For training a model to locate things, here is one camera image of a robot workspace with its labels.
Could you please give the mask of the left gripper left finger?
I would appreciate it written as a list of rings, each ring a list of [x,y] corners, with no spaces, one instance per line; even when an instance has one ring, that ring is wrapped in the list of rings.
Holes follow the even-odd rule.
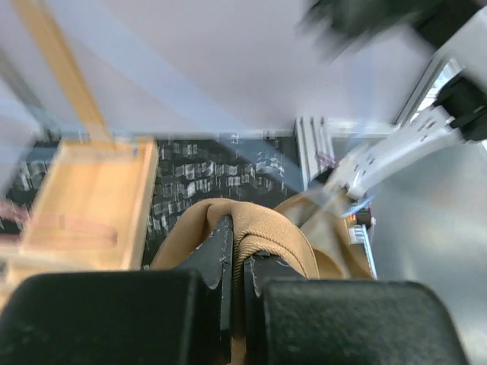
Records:
[[[225,215],[182,263],[182,268],[196,271],[204,284],[196,308],[202,323],[197,338],[206,363],[231,362],[233,251],[233,221]]]

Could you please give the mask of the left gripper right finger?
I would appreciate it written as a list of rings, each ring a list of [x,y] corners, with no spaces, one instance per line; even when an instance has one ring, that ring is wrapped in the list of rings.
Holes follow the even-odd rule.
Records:
[[[244,261],[243,287],[247,355],[245,364],[267,364],[267,324],[263,289],[270,281],[303,281],[283,258],[259,251]]]

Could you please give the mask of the tan garment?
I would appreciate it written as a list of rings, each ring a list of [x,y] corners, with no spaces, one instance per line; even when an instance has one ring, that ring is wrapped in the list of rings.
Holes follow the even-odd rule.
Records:
[[[259,251],[284,259],[309,279],[348,280],[372,277],[365,254],[356,252],[346,220],[323,211],[304,195],[295,195],[270,209],[251,202],[207,198],[180,216],[153,258],[150,268],[171,269],[203,244],[221,217],[233,220],[233,309],[235,333],[231,362],[246,358],[244,334],[244,260]]]

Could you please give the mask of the pink wire hanger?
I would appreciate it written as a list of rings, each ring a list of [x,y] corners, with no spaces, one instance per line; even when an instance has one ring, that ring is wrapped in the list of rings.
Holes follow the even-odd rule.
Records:
[[[19,207],[11,201],[1,200],[1,221],[13,221],[21,232],[17,235],[3,235],[5,239],[12,237],[16,240],[27,234],[27,229],[61,230],[75,233],[89,233],[108,239],[110,242],[117,241],[118,233],[116,228],[109,225],[91,221],[84,217],[70,217],[66,214],[39,213],[32,215],[26,208]]]

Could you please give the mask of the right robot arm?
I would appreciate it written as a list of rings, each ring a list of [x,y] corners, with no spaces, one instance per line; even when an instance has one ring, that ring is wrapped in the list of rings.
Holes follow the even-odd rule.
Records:
[[[414,119],[383,141],[360,147],[309,183],[351,200],[387,177],[436,151],[486,139],[486,3],[484,1],[312,1],[308,27],[322,27],[348,45],[398,25],[415,34],[445,61],[462,65]]]

